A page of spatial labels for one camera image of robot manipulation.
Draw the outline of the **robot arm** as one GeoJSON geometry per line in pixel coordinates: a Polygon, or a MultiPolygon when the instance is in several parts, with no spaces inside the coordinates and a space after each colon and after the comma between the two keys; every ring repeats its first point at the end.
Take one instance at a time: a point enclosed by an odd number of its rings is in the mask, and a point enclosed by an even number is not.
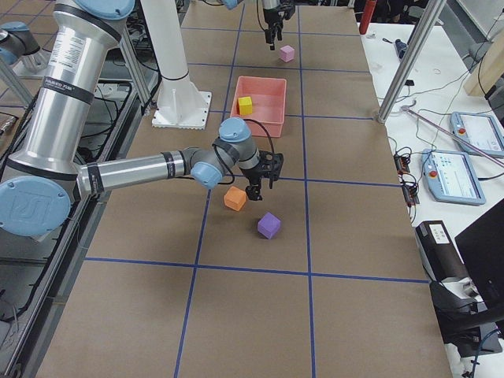
{"type": "Polygon", "coordinates": [[[77,165],[74,157],[106,55],[126,32],[132,1],[59,1],[58,34],[22,147],[6,158],[1,182],[1,227],[20,236],[45,235],[63,225],[74,202],[121,187],[192,178],[207,189],[238,167],[246,195],[261,200],[263,179],[276,181],[284,157],[259,150],[246,120],[224,120],[207,150],[188,147],[77,165]]]}

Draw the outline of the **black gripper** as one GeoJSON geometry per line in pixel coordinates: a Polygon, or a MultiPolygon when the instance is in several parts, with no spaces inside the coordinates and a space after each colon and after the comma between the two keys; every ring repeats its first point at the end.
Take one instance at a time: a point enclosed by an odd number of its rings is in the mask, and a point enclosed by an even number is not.
{"type": "Polygon", "coordinates": [[[290,20],[295,14],[295,2],[291,0],[263,0],[262,9],[264,20],[267,24],[265,29],[265,42],[269,49],[273,49],[273,31],[278,40],[282,39],[284,21],[290,20]]]}
{"type": "Polygon", "coordinates": [[[284,163],[282,153],[273,153],[258,150],[256,155],[240,164],[242,174],[249,180],[246,187],[246,195],[249,200],[261,201],[261,180],[269,179],[269,188],[272,189],[273,182],[280,177],[284,163]]]}

